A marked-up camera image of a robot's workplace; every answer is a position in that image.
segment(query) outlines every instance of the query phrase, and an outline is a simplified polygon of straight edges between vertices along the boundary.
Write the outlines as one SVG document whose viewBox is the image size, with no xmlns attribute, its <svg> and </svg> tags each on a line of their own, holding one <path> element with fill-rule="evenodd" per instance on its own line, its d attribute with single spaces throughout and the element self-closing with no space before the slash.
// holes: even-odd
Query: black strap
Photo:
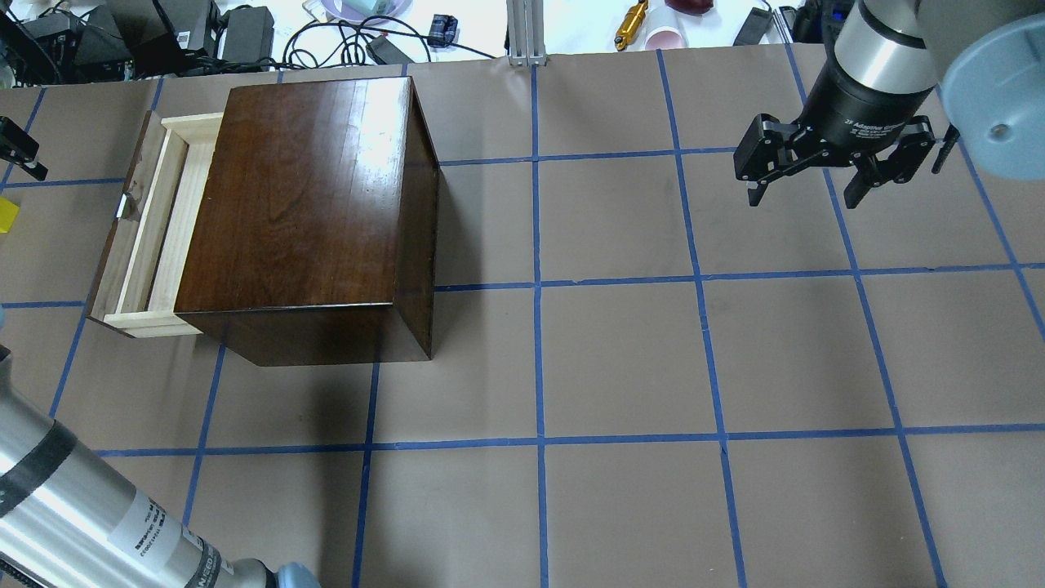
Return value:
<svg viewBox="0 0 1045 588">
<path fill-rule="evenodd" d="M 25 575 L 24 573 L 22 573 L 22 570 L 8 564 L 2 558 L 0 558 L 0 572 L 6 573 L 13 580 L 17 580 L 19 583 L 22 584 L 22 586 L 25 586 L 26 588 L 44 588 L 43 586 L 38 584 L 36 580 L 29 578 L 28 575 Z"/>
<path fill-rule="evenodd" d="M 37 447 L 0 476 L 0 519 L 43 486 L 75 447 L 76 437 L 55 421 Z"/>
<path fill-rule="evenodd" d="M 222 573 L 222 555 L 210 543 L 203 542 L 203 554 L 195 573 L 185 584 L 185 588 L 214 588 Z"/>
</svg>

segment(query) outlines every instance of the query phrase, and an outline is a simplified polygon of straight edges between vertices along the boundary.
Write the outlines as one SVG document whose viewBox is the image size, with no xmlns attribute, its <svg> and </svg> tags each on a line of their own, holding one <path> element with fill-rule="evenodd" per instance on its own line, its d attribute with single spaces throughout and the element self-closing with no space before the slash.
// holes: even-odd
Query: black box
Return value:
<svg viewBox="0 0 1045 588">
<path fill-rule="evenodd" d="M 131 51 L 104 4 L 84 15 L 88 26 L 73 57 L 79 81 L 119 81 L 126 77 Z"/>
<path fill-rule="evenodd" d="M 222 58 L 232 63 L 254 63 L 272 56 L 273 34 L 276 21 L 264 6 L 229 10 L 228 28 Z M 266 67 L 237 69 L 236 71 L 262 71 Z"/>
<path fill-rule="evenodd" d="M 217 5 L 214 0 L 160 0 L 182 49 L 217 56 Z"/>
<path fill-rule="evenodd" d="M 84 23 L 64 13 L 54 13 L 23 24 L 25 31 L 34 39 L 62 73 L 62 78 L 71 81 L 75 76 L 73 57 L 84 36 Z M 25 72 L 17 76 L 22 81 L 36 84 L 39 80 L 25 79 Z"/>
</svg>

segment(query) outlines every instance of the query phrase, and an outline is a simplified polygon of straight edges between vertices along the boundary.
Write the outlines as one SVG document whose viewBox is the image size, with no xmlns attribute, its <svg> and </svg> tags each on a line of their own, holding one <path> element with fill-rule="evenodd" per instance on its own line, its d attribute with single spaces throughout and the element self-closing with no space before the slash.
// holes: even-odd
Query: cable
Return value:
<svg viewBox="0 0 1045 588">
<path fill-rule="evenodd" d="M 367 24 L 370 21 L 377 21 L 377 20 L 389 20 L 398 23 L 404 26 L 405 28 L 410 29 L 410 31 L 408 32 L 402 30 L 393 30 L 378 26 L 369 26 Z M 317 58 L 316 55 L 312 54 L 310 51 L 307 51 L 305 49 L 299 49 L 297 47 L 298 40 L 305 31 L 310 30 L 312 28 L 321 28 L 321 27 L 338 27 L 338 30 L 342 38 L 341 45 L 336 49 L 334 49 L 333 53 L 331 53 L 326 60 L 323 60 L 322 62 L 319 61 L 319 58 Z M 348 31 L 346 29 L 351 29 L 352 34 L 348 34 Z M 367 58 L 366 48 L 364 44 L 361 42 L 361 40 L 365 39 L 367 41 L 372 41 L 376 39 L 376 36 L 367 34 L 364 31 L 379 32 L 382 34 L 397 34 L 400 37 L 413 37 L 415 39 L 418 39 L 421 41 L 421 46 L 424 49 L 425 57 L 429 63 L 432 62 L 432 52 L 428 50 L 428 45 L 427 45 L 428 36 L 422 34 L 416 28 L 414 28 L 410 24 L 399 19 L 384 15 L 378 15 L 378 16 L 368 17 L 363 21 L 361 21 L 358 24 L 350 23 L 346 20 L 336 20 L 331 22 L 319 22 L 317 20 L 312 20 L 308 22 L 300 29 L 298 29 L 296 32 L 294 32 L 294 34 L 292 34 L 291 38 L 287 40 L 286 45 L 283 47 L 283 55 L 282 55 L 283 63 L 294 64 L 295 60 L 297 60 L 298 63 L 296 65 L 300 65 L 309 69 L 338 67 L 336 64 L 327 65 L 327 63 L 331 58 L 333 58 L 333 56 L 338 54 L 338 52 L 340 51 L 342 65 L 346 66 L 371 65 L 366 61 Z M 468 47 L 466 45 L 461 45 L 458 43 L 449 43 L 448 46 L 458 49 L 464 49 L 466 51 L 470 51 L 472 53 L 482 55 L 487 58 L 496 58 L 494 55 L 491 55 L 484 51 L 480 51 L 479 49 L 474 49 L 472 47 Z M 310 66 L 306 65 L 302 61 L 302 56 L 307 56 L 308 58 L 310 58 L 311 65 Z"/>
<path fill-rule="evenodd" d="M 46 17 L 47 15 L 66 15 L 67 17 L 76 19 L 84 26 L 89 26 L 91 28 L 96 28 L 96 29 L 100 30 L 101 32 L 104 32 L 106 34 L 112 37 L 113 39 L 119 39 L 120 41 L 123 41 L 123 38 L 120 37 L 119 34 L 113 34 L 112 32 L 106 30 L 104 28 L 101 28 L 100 26 L 98 26 L 96 24 L 91 24 L 91 23 L 87 22 L 87 20 L 84 19 L 84 17 L 82 17 L 79 15 L 76 15 L 76 14 L 72 13 L 71 10 L 66 10 L 65 8 L 59 8 L 59 6 L 62 5 L 62 2 L 59 2 L 57 4 L 51 6 L 50 8 L 47 8 L 43 13 L 40 13 L 40 16 L 37 17 L 37 18 L 38 19 L 42 19 L 42 18 Z"/>
<path fill-rule="evenodd" d="M 401 20 L 399 20 L 399 19 L 397 19 L 395 17 L 389 17 L 389 16 L 384 16 L 384 15 L 382 16 L 367 17 L 367 18 L 363 19 L 362 21 L 359 21 L 359 24 L 357 24 L 355 26 L 357 26 L 358 28 L 368 28 L 367 27 L 367 23 L 370 22 L 370 21 L 372 21 L 372 20 L 389 20 L 389 21 L 392 21 L 394 23 L 398 23 L 399 25 L 409 28 L 410 31 L 414 33 L 414 37 L 417 37 L 417 39 L 421 42 L 421 47 L 424 48 L 424 56 L 427 57 L 428 63 L 432 63 L 432 51 L 428 50 L 428 43 L 427 43 L 427 39 L 428 38 L 425 37 L 425 36 L 423 36 L 423 34 L 421 34 L 420 32 L 418 32 L 416 28 L 414 28 L 413 26 L 407 24 L 405 22 L 403 22 L 403 21 L 401 21 Z"/>
</svg>

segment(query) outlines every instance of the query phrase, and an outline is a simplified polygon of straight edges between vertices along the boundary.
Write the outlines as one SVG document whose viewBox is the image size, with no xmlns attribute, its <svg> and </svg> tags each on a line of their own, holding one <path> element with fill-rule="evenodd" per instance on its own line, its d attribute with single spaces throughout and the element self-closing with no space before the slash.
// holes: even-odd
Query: yellow object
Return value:
<svg viewBox="0 0 1045 588">
<path fill-rule="evenodd" d="M 0 232 L 7 232 L 15 224 L 15 216 L 18 216 L 18 205 L 0 196 Z"/>
<path fill-rule="evenodd" d="M 638 0 L 638 3 L 634 6 L 628 8 L 628 14 L 624 17 L 624 22 L 621 23 L 621 27 L 617 29 L 617 37 L 613 39 L 613 46 L 617 47 L 618 51 L 623 51 L 635 40 L 635 34 L 638 33 L 638 27 L 643 25 L 643 21 L 646 20 L 646 8 L 649 6 L 649 0 Z"/>
</svg>

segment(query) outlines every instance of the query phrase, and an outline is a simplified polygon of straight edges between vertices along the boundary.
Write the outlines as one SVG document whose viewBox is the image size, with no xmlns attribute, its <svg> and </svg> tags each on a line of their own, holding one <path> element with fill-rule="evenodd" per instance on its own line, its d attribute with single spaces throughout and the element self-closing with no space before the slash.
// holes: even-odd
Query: black power supply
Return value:
<svg viewBox="0 0 1045 588">
<path fill-rule="evenodd" d="M 75 77 L 73 57 L 84 36 L 84 23 L 66 13 L 54 13 L 23 24 L 25 31 L 36 40 L 57 67 L 62 79 L 71 81 Z M 25 84 L 52 83 L 37 79 L 20 62 L 13 62 L 15 76 Z"/>
<path fill-rule="evenodd" d="M 264 6 L 235 8 L 226 13 L 225 47 L 222 58 L 231 63 L 254 63 L 272 56 L 276 21 Z M 239 68 L 236 71 L 262 71 L 265 66 Z"/>
<path fill-rule="evenodd" d="M 127 76 L 131 51 L 120 38 L 109 7 L 101 4 L 84 15 L 87 27 L 73 57 L 77 81 L 119 81 Z"/>
</svg>

